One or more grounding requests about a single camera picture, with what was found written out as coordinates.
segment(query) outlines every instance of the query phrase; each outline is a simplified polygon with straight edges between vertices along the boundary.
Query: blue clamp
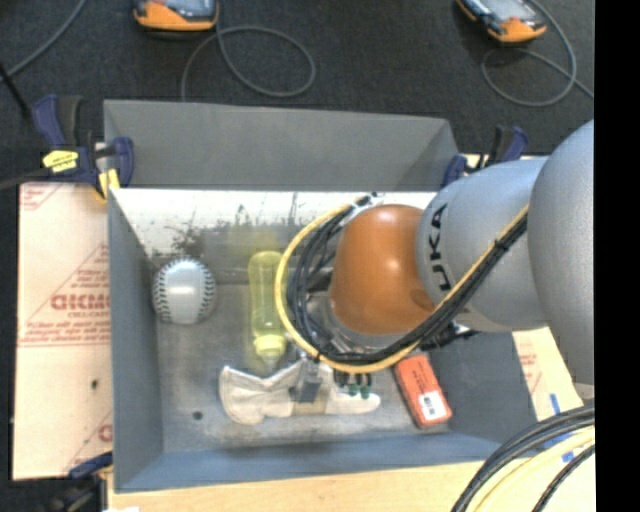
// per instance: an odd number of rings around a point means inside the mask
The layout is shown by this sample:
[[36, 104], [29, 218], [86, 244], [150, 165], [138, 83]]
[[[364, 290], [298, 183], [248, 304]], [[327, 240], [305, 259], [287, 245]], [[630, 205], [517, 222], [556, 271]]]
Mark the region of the blue clamp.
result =
[[47, 179], [62, 182], [83, 182], [93, 186], [102, 196], [106, 190], [100, 176], [104, 174], [96, 165], [102, 157], [113, 157], [119, 186], [127, 186], [134, 170], [133, 142], [128, 137], [116, 137], [107, 147], [93, 153], [78, 144], [75, 134], [76, 113], [82, 98], [79, 96], [60, 96], [50, 94], [35, 103], [32, 117], [36, 129], [47, 142], [53, 160], [57, 155], [73, 155], [63, 165], [47, 168]]

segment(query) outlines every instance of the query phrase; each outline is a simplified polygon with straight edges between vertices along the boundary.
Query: black cable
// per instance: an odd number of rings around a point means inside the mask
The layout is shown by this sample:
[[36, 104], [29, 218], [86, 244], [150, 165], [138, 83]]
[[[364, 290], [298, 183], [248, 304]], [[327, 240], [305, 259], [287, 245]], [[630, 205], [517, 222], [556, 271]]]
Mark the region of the black cable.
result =
[[480, 489], [503, 467], [548, 441], [595, 424], [595, 404], [572, 409], [543, 420], [509, 439], [482, 465], [460, 495], [451, 512], [467, 509]]
[[[343, 352], [335, 350], [330, 341], [331, 333], [323, 330], [319, 323], [313, 321], [307, 312], [307, 279], [309, 268], [318, 251], [324, 251], [329, 240], [339, 233], [338, 226], [352, 213], [354, 207], [349, 208], [320, 226], [305, 246], [289, 286], [287, 287], [287, 302], [294, 314], [294, 323], [300, 334], [313, 345], [320, 355], [330, 357], [337, 362], [353, 365], [377, 363], [389, 355], [408, 346], [420, 343], [422, 350], [432, 350], [442, 347], [458, 339], [451, 331], [455, 316], [469, 301], [484, 279], [498, 263], [505, 252], [526, 232], [527, 215], [496, 240], [494, 247], [484, 257], [475, 271], [465, 280], [460, 288], [422, 324], [391, 345], [371, 352]], [[322, 346], [318, 344], [318, 334], [324, 338]]]
[[377, 352], [371, 353], [341, 353], [336, 354], [333, 359], [340, 362], [349, 362], [351, 364], [369, 364], [381, 361], [390, 354], [398, 352], [416, 341], [421, 341], [420, 348], [423, 350], [431, 350], [439, 348], [441, 345], [437, 343], [437, 335], [446, 329], [453, 321], [454, 317], [460, 312], [465, 304], [471, 299], [475, 291], [480, 287], [482, 282], [489, 275], [491, 270], [498, 263], [500, 258], [507, 250], [525, 233], [527, 226], [527, 216], [523, 216], [514, 226], [507, 232], [496, 244], [491, 251], [485, 256], [478, 268], [469, 276], [462, 286], [422, 324], [413, 331], [406, 334], [398, 341], [392, 343], [388, 347]]
[[551, 481], [545, 492], [540, 496], [540, 499], [536, 503], [535, 507], [533, 507], [531, 512], [542, 512], [542, 510], [547, 506], [553, 495], [560, 488], [562, 483], [576, 470], [580, 465], [586, 461], [589, 457], [596, 453], [596, 445], [592, 444], [591, 446], [585, 448], [582, 452], [576, 455], [573, 459], [571, 459], [567, 465], [562, 468], [562, 470], [555, 476], [555, 478]]
[[[187, 98], [187, 77], [189, 75], [189, 70], [191, 68], [191, 65], [193, 64], [193, 61], [195, 60], [196, 56], [200, 53], [200, 51], [209, 43], [211, 43], [214, 39], [218, 40], [220, 53], [222, 54], [222, 58], [224, 59], [224, 62], [229, 68], [229, 70], [231, 71], [231, 73], [233, 73], [233, 75], [238, 80], [240, 80], [240, 82], [242, 82], [245, 86], [252, 89], [253, 91], [256, 91], [258, 93], [264, 94], [265, 96], [270, 96], [274, 98], [291, 98], [293, 96], [298, 96], [306, 92], [311, 87], [311, 85], [313, 84], [316, 78], [316, 65], [313, 60], [313, 57], [302, 44], [300, 44], [298, 41], [293, 39], [291, 36], [285, 34], [284, 32], [280, 32], [279, 30], [274, 30], [271, 28], [259, 27], [255, 25], [241, 25], [238, 27], [222, 28], [220, 23], [220, 20], [222, 18], [222, 4], [221, 4], [221, 0], [216, 0], [216, 1], [217, 1], [216, 8], [218, 9], [218, 22], [217, 22], [217, 27], [215, 29], [215, 33], [212, 36], [209, 36], [208, 38], [206, 38], [204, 41], [202, 41], [202, 43], [200, 43], [200, 45], [198, 45], [198, 47], [191, 53], [184, 67], [184, 70], [182, 71], [182, 79], [180, 81], [180, 96], [182, 98], [182, 101], [186, 101], [186, 98]], [[233, 64], [233, 61], [229, 57], [229, 54], [227, 53], [227, 49], [224, 45], [223, 36], [227, 36], [230, 34], [237, 34], [239, 32], [256, 32], [256, 33], [275, 36], [279, 39], [286, 41], [293, 47], [297, 48], [309, 63], [310, 70], [309, 70], [309, 78], [307, 79], [307, 81], [302, 86], [296, 89], [293, 89], [291, 91], [276, 91], [272, 89], [267, 89], [251, 82], [242, 73], [240, 73], [240, 71], [235, 66], [235, 64]]]

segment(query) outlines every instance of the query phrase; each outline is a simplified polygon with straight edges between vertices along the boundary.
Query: gray bin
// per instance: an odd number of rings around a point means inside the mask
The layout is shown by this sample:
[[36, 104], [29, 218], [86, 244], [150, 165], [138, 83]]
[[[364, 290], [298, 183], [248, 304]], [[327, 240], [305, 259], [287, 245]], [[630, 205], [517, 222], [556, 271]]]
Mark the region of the gray bin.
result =
[[[259, 362], [247, 356], [242, 269], [265, 240], [282, 249], [299, 229], [296, 222], [255, 222], [240, 228], [241, 237], [226, 232], [225, 238], [220, 219], [210, 219], [188, 249], [199, 251], [218, 279], [212, 317], [196, 326], [172, 326], [160, 323], [151, 307], [154, 270], [184, 247], [158, 249], [141, 227], [154, 219], [131, 207], [137, 194], [157, 187], [175, 188], [176, 198], [194, 189], [211, 191], [212, 197], [220, 190], [435, 192], [456, 151], [448, 123], [116, 101], [105, 103], [105, 127], [107, 140], [131, 137], [136, 154], [131, 188], [109, 201], [116, 492], [479, 460], [535, 422], [507, 334], [478, 335], [431, 354], [453, 410], [446, 428], [415, 428], [390, 372], [376, 374], [374, 392], [383, 406], [371, 416], [267, 419], [258, 427], [226, 418], [216, 388], [222, 366], [261, 372]], [[244, 151], [247, 144], [251, 149]], [[192, 206], [166, 204], [169, 217], [174, 210], [180, 214], [175, 225], [163, 227], [184, 229], [180, 215], [188, 216]]]

